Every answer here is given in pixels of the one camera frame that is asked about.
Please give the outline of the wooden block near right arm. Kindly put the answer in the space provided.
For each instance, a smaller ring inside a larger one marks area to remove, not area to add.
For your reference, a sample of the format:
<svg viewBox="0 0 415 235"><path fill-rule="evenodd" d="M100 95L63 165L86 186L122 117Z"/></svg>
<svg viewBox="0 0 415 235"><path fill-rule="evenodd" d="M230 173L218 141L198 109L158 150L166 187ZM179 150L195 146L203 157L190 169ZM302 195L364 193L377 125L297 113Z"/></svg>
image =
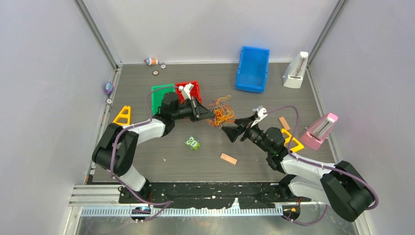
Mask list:
<svg viewBox="0 0 415 235"><path fill-rule="evenodd" d="M281 125L282 125L283 129L285 129L285 130L287 130L287 131L291 129L291 127L290 127L290 125L288 124L288 122L287 122L287 120L285 119L285 117L279 117L278 119L279 119L279 121L280 121L280 123L281 123Z"/></svg>

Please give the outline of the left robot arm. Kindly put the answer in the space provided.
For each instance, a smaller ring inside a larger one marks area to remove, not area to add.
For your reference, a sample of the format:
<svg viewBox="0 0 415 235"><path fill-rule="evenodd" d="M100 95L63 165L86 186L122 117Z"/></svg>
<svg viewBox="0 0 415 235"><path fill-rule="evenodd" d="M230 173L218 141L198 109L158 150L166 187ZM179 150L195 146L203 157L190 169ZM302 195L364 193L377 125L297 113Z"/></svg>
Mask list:
<svg viewBox="0 0 415 235"><path fill-rule="evenodd" d="M214 112L204 107L198 99L189 98L180 103L178 94L168 92L156 114L147 121L125 127L109 124L93 151L92 161L132 189L131 196L137 202L146 202L150 196L147 187L149 182L133 166L136 147L145 141L169 134L175 127L176 120L187 118L196 122L214 116Z"/></svg>

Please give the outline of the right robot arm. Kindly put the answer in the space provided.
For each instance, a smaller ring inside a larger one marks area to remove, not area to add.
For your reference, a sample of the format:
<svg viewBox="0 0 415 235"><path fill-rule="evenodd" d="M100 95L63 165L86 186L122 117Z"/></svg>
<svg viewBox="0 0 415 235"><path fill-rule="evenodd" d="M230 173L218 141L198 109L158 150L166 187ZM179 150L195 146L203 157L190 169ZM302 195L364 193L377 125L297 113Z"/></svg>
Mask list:
<svg viewBox="0 0 415 235"><path fill-rule="evenodd" d="M263 131L253 117L237 119L235 124L222 127L229 140L250 140L267 154L266 161L272 170L286 175L279 182L282 199L306 197L322 202L349 222L376 205L374 192L350 163L327 164L291 152L279 128Z"/></svg>

